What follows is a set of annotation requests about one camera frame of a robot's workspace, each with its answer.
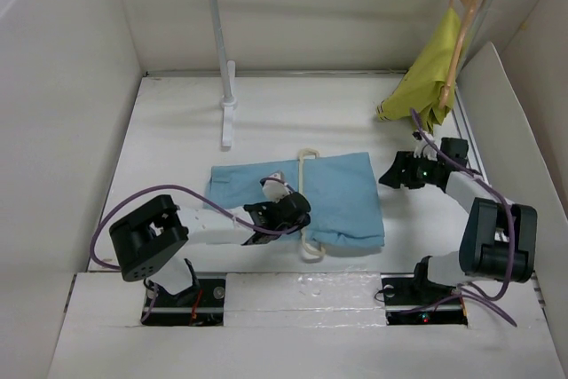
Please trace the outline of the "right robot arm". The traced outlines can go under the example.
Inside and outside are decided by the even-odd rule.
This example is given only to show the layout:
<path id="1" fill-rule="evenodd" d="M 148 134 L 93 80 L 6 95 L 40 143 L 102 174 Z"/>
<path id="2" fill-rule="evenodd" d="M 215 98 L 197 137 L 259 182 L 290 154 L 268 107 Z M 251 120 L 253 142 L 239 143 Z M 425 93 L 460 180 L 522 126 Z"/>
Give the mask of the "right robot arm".
<path id="1" fill-rule="evenodd" d="M 441 146 L 427 139 L 411 151 L 398 151 L 379 178 L 392 189 L 435 186 L 468 214 L 458 250 L 424 257 L 414 268 L 410 291 L 431 302 L 443 288 L 466 286 L 495 302 L 512 282 L 533 275 L 538 215 L 535 208 L 508 201 L 468 167 L 465 139 L 443 138 Z"/>

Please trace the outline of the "light blue trousers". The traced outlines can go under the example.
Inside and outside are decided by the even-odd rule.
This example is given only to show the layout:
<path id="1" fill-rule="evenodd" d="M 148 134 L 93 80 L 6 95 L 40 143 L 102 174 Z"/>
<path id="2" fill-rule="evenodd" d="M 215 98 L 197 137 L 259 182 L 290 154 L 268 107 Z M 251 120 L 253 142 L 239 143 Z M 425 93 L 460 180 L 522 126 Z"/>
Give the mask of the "light blue trousers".
<path id="1" fill-rule="evenodd" d="M 298 160 L 286 160 L 214 166 L 205 196 L 225 209 L 265 201 L 260 180 L 279 170 L 298 190 Z M 306 159 L 304 197 L 312 206 L 308 240 L 348 249 L 384 245 L 383 213 L 369 153 Z"/>

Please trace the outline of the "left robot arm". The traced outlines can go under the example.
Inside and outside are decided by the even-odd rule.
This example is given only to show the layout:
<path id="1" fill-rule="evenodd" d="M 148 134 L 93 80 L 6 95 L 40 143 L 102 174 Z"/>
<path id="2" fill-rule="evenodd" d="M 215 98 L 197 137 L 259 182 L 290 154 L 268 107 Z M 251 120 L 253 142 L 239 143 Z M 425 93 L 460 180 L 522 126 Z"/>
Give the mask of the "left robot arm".
<path id="1" fill-rule="evenodd" d="M 191 261 L 179 254 L 184 246 L 265 245 L 305 228 L 311 210 L 298 192 L 230 209 L 227 215 L 208 209 L 181 210 L 163 194 L 116 221 L 109 234 L 125 281 L 143 281 L 156 297 L 188 306 L 201 284 Z"/>

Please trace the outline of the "white plastic hanger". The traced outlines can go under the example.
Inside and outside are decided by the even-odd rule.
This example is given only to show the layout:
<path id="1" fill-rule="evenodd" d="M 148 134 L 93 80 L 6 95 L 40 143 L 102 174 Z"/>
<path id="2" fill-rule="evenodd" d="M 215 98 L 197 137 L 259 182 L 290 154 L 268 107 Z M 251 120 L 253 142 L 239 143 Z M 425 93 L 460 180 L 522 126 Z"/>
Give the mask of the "white plastic hanger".
<path id="1" fill-rule="evenodd" d="M 298 152 L 298 192 L 304 195 L 304 163 L 307 158 L 317 159 L 320 153 L 312 148 L 303 148 Z M 303 253 L 309 261 L 321 260 L 326 255 L 326 250 L 321 243 L 313 246 L 307 241 L 307 232 L 303 228 L 300 232 L 300 244 Z"/>

